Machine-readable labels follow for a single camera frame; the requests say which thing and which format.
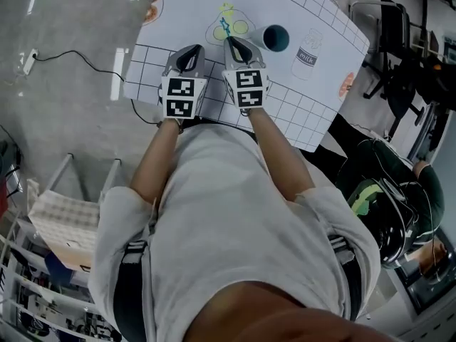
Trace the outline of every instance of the milk carton drawing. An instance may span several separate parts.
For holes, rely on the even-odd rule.
[[[293,61],[291,73],[301,80],[308,80],[312,76],[312,70],[318,59],[321,49],[323,34],[316,29],[310,29],[299,47]]]

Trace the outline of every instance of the white t-shirt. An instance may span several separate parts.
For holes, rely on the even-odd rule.
[[[198,125],[180,136],[155,231],[152,206],[125,187],[101,205],[90,292],[116,326],[113,295],[125,245],[147,232],[142,259],[149,341],[181,341],[203,306],[240,281],[271,284],[306,307],[349,318],[346,276],[328,236],[353,248],[363,305],[380,272],[371,233],[335,187],[307,190],[287,202],[274,186],[257,144],[223,125]]]

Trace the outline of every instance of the paper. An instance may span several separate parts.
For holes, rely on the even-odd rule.
[[[369,47],[329,0],[154,0],[140,31],[124,95],[158,105],[167,57],[191,44],[206,51],[208,88],[199,115],[252,130],[222,82],[223,40],[263,26],[290,35],[280,53],[261,50],[271,85],[264,107],[292,145],[313,152],[342,105]]]

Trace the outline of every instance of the electrical outlet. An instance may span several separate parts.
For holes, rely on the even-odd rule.
[[[35,58],[33,57],[38,57],[38,49],[32,49],[30,54],[28,55],[26,64],[24,65],[24,73],[28,75],[30,73],[31,68],[33,67],[33,64],[35,63]]]

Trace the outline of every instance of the white sleeve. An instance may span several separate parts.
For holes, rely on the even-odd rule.
[[[294,202],[312,209],[328,233],[333,229],[333,232],[344,237],[353,248],[361,269],[364,307],[380,274],[380,250],[372,234],[354,215],[341,191],[335,187],[306,190],[298,194]]]
[[[101,315],[116,328],[113,298],[125,246],[147,231],[152,210],[151,204],[128,187],[109,190],[100,206],[88,287]]]

